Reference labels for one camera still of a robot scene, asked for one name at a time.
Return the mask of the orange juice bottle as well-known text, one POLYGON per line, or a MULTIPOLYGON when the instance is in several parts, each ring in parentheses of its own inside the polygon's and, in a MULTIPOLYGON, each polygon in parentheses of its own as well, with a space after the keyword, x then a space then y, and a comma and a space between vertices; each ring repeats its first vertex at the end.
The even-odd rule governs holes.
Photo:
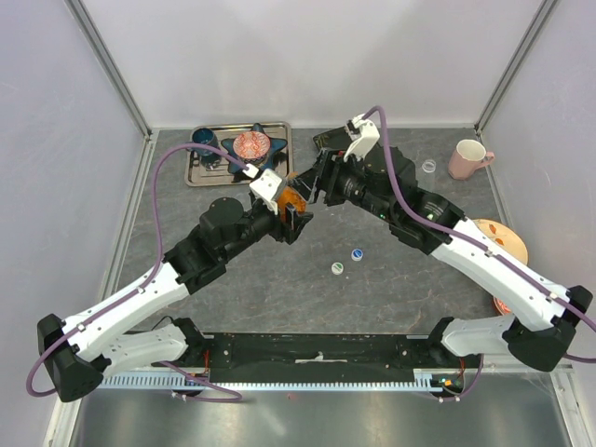
POLYGON ((276 203, 278 204, 278 215, 282 222, 286 221, 286 208, 292 205, 298 216, 304 216, 306 213, 306 201, 304 198, 290 186, 290 180, 298 176, 296 171, 291 172, 287 177, 287 183, 279 194, 276 203))

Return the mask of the green white bottle cap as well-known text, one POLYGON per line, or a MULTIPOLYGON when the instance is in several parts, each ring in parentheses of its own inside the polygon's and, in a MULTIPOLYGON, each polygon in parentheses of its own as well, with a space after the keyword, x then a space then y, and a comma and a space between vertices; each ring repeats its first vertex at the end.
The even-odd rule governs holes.
POLYGON ((331 266, 331 271, 336 276, 342 275, 344 272, 344 265, 342 263, 335 262, 331 266))

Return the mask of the blue white bottle cap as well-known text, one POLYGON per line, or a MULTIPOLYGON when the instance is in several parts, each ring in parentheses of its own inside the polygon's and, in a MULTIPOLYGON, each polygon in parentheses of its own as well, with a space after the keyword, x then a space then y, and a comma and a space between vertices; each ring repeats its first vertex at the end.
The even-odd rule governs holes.
POLYGON ((351 259, 355 262, 359 262, 363 259, 364 252, 361 249, 354 249, 351 251, 351 259))

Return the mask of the clear Pocari Sweat bottle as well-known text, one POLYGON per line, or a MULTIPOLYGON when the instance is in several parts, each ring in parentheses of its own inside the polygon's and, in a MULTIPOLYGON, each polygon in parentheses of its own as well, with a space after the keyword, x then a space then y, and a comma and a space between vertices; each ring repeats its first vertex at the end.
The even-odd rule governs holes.
POLYGON ((418 185, 420 188, 432 192, 435 190, 437 164, 434 159, 426 159, 420 166, 418 185))

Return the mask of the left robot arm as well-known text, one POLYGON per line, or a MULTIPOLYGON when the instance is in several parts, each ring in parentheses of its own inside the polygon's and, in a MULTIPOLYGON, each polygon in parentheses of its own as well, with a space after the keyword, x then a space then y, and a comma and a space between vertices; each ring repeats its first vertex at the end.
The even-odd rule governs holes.
POLYGON ((40 358, 55 393, 70 402, 118 373, 162 361, 197 365, 206 338, 191 319, 149 332, 132 328, 224 275, 231 259, 263 237, 292 244, 312 218, 292 204, 273 212, 261 199, 249 210, 231 197, 213 201, 189 235, 127 287, 69 318, 50 314, 38 322, 40 358))

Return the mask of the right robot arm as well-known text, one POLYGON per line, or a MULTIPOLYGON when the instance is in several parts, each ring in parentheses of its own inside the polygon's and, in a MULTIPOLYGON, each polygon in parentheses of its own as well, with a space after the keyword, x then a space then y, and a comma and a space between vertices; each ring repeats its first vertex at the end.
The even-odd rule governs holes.
POLYGON ((443 318, 426 345, 433 364, 510 354, 550 372, 573 359, 569 347, 591 293, 551 282, 515 259, 452 202, 419 187, 414 163, 399 149, 374 146, 358 160, 324 148, 291 185, 309 202, 323 196, 328 206, 349 202, 379 217, 400 242, 455 268, 506 304, 510 312, 500 317, 443 318))

